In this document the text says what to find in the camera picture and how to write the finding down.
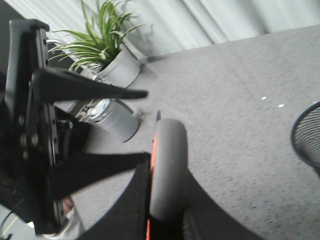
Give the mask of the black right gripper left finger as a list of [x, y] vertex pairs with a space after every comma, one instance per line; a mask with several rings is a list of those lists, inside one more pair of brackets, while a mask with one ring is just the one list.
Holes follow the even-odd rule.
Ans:
[[91, 80], [59, 68], [33, 71], [30, 84], [31, 100], [36, 103], [96, 99], [142, 99], [146, 90], [127, 89]]

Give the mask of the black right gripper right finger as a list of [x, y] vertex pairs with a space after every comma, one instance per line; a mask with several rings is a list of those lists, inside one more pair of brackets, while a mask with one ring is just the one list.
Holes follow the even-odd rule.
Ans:
[[149, 163], [148, 152], [93, 154], [79, 152], [49, 171], [47, 182], [52, 200], [61, 200], [95, 182]]

